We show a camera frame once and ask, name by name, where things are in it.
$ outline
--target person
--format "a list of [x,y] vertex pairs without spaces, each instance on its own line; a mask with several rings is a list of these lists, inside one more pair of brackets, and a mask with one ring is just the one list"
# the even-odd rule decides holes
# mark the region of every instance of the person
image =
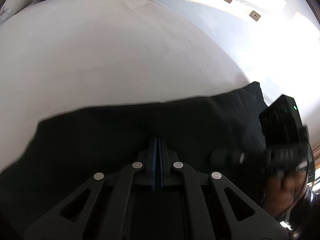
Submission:
[[263,209],[289,226],[290,239],[318,239],[320,195],[307,186],[307,172],[293,172],[281,179],[272,176],[264,187]]

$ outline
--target hand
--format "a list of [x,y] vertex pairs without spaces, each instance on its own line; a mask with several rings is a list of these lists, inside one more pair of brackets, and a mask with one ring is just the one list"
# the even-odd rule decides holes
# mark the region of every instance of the hand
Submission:
[[305,194],[306,187],[306,171],[292,173],[284,179],[269,178],[264,189],[263,209],[272,217],[277,217],[296,205]]

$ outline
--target black camera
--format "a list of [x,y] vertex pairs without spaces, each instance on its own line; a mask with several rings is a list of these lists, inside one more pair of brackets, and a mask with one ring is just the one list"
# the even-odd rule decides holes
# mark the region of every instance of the black camera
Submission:
[[268,173],[308,170],[308,182],[314,181],[315,162],[309,143],[308,127],[303,126],[294,98],[281,95],[259,115],[266,139]]

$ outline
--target metal screw head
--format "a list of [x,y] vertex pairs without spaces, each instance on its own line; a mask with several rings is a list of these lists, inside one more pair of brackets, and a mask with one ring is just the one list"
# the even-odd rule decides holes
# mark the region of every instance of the metal screw head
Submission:
[[173,166],[174,166],[175,168],[177,168],[177,169],[181,169],[181,168],[183,167],[183,163],[181,163],[181,162],[175,162],[175,163],[173,164]]
[[135,169],[140,169],[142,167],[142,163],[141,162],[135,162],[132,164],[132,167],[134,167]]
[[94,174],[93,178],[96,179],[96,180],[103,179],[104,178],[104,174],[101,173],[101,172],[98,172],[98,173]]
[[214,179],[221,179],[222,175],[220,172],[215,171],[211,174],[211,177],[213,177]]

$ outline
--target bed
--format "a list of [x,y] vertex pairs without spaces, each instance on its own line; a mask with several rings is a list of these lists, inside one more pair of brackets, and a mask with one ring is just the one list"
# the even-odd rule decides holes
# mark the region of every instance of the bed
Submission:
[[1,169],[51,115],[249,83],[209,36],[153,0],[33,3],[0,25],[0,41]]

